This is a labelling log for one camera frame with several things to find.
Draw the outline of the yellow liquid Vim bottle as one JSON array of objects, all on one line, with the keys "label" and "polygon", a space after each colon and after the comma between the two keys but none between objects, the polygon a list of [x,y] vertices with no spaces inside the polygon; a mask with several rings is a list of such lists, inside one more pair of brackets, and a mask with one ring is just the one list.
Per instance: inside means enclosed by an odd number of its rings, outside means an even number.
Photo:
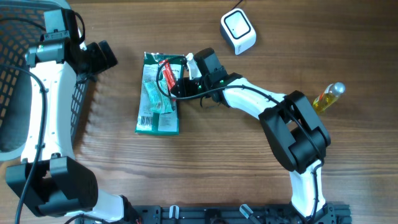
[{"label": "yellow liquid Vim bottle", "polygon": [[328,85],[325,91],[313,101],[313,109],[317,114],[323,113],[345,92],[345,90],[346,87],[341,82]]}]

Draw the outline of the light teal wipes packet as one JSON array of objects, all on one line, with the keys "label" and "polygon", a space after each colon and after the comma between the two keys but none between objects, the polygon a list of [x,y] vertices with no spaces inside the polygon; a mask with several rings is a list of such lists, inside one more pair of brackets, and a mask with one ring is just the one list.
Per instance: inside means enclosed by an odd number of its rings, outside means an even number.
[{"label": "light teal wipes packet", "polygon": [[161,94],[160,89],[158,88],[155,81],[145,81],[144,87],[149,97],[150,110],[152,112],[158,114],[167,114],[174,112],[175,106],[173,101],[170,98],[167,98],[165,95]]}]

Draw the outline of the white barcode scanner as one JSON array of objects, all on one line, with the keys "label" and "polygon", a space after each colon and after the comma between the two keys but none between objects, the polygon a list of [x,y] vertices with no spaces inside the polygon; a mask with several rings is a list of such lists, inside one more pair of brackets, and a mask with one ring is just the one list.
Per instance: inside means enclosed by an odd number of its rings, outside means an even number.
[{"label": "white barcode scanner", "polygon": [[256,31],[250,20],[240,8],[223,15],[220,20],[220,33],[235,55],[250,49],[257,39]]}]

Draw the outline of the green 3M glove package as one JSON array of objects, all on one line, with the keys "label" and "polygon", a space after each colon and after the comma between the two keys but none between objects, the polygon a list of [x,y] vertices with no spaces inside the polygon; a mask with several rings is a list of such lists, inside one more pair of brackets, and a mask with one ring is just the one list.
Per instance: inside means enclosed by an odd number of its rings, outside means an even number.
[{"label": "green 3M glove package", "polygon": [[144,87],[145,81],[155,81],[158,88],[164,93],[168,93],[167,84],[161,79],[160,71],[158,71],[159,62],[173,55],[164,55],[158,53],[144,54],[144,64],[142,70],[142,86],[139,111],[137,115],[136,133],[153,134],[153,135],[178,135],[179,119],[177,102],[172,100],[175,106],[174,112],[167,114],[158,114],[150,110],[150,101],[147,91]]}]

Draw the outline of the red stick sachet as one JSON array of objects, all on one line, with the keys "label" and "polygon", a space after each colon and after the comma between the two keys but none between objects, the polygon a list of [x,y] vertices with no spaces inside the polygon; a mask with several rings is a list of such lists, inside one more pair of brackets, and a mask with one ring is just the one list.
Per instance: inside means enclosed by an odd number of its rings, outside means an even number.
[{"label": "red stick sachet", "polygon": [[159,62],[160,76],[163,81],[167,84],[167,89],[170,94],[177,95],[178,94],[178,85],[175,75],[172,71],[171,65],[168,60],[162,60]]}]

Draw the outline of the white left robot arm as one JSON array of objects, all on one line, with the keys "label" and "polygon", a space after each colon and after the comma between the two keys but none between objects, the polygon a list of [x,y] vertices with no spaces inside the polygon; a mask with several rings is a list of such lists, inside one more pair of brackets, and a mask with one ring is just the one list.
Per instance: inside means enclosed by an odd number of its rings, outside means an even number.
[{"label": "white left robot arm", "polygon": [[44,20],[45,33],[25,55],[33,80],[29,130],[6,183],[37,217],[134,223],[139,215],[127,198],[99,189],[94,173],[75,160],[71,139],[75,87],[115,66],[116,57],[106,41],[85,45],[79,13],[54,9]]}]

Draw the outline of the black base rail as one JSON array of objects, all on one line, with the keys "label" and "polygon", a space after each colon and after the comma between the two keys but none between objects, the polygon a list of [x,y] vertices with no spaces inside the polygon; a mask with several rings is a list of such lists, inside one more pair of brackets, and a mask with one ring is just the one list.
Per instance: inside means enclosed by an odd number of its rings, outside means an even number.
[{"label": "black base rail", "polygon": [[300,215],[291,204],[239,207],[170,207],[134,206],[140,215],[137,223],[156,224],[212,224],[212,223],[263,223],[304,224],[309,217]]}]

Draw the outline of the grey plastic mesh basket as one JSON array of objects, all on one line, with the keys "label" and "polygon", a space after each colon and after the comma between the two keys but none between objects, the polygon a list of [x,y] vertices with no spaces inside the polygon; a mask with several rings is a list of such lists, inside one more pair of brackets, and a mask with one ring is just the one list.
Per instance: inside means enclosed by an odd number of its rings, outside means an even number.
[{"label": "grey plastic mesh basket", "polygon": [[[32,91],[37,82],[26,70],[24,54],[28,46],[38,41],[40,31],[29,22],[43,25],[44,12],[60,8],[69,9],[66,1],[1,1],[1,160],[17,157],[33,161],[37,136],[29,131],[31,118],[40,118],[41,103],[32,111]],[[53,153],[74,158],[73,143],[83,108],[87,83],[72,84],[71,68],[48,62],[33,69],[43,76],[43,84],[50,87],[48,99],[48,126],[45,147],[40,158],[47,160]]]}]

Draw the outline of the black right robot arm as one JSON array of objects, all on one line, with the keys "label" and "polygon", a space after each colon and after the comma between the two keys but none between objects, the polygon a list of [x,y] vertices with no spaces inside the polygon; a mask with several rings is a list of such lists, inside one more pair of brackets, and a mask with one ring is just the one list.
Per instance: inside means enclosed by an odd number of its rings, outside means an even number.
[{"label": "black right robot arm", "polygon": [[298,216],[307,223],[325,216],[320,174],[331,139],[307,97],[300,91],[273,93],[228,73],[212,48],[171,60],[180,61],[188,77],[180,77],[168,96],[211,98],[258,119],[274,157],[290,173],[291,204]]}]

